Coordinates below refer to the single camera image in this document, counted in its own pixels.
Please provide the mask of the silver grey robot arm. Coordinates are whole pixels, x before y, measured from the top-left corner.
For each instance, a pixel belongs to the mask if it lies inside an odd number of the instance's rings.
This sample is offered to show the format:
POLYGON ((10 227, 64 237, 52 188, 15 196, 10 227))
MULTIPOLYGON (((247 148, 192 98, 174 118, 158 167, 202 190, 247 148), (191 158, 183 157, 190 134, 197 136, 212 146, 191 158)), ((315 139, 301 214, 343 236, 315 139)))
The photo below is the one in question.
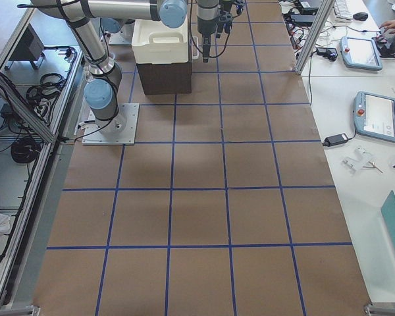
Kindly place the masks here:
POLYGON ((229 34, 232 29, 233 20, 239 17, 244 10, 245 1, 243 0, 224 0, 219 1, 219 19, 215 37, 219 39, 224 32, 229 34))
POLYGON ((66 22, 87 62, 91 82, 84 99, 97 131, 116 133, 126 126, 117 95, 121 68, 110 56, 103 35, 132 40, 142 89, 146 95, 192 91, 190 1, 31 1, 28 8, 66 22))

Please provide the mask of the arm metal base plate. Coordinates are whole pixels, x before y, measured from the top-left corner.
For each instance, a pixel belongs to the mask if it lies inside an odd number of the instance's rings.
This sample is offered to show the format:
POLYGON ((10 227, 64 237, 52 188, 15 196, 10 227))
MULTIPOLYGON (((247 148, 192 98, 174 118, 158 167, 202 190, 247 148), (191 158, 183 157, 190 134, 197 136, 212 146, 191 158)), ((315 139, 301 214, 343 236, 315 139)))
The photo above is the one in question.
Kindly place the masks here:
POLYGON ((134 145, 140 105, 138 103, 122 103, 119 106, 118 115, 110 122, 96 121, 95 115, 90 110, 88 120, 93 123, 87 124, 82 138, 83 145, 134 145))

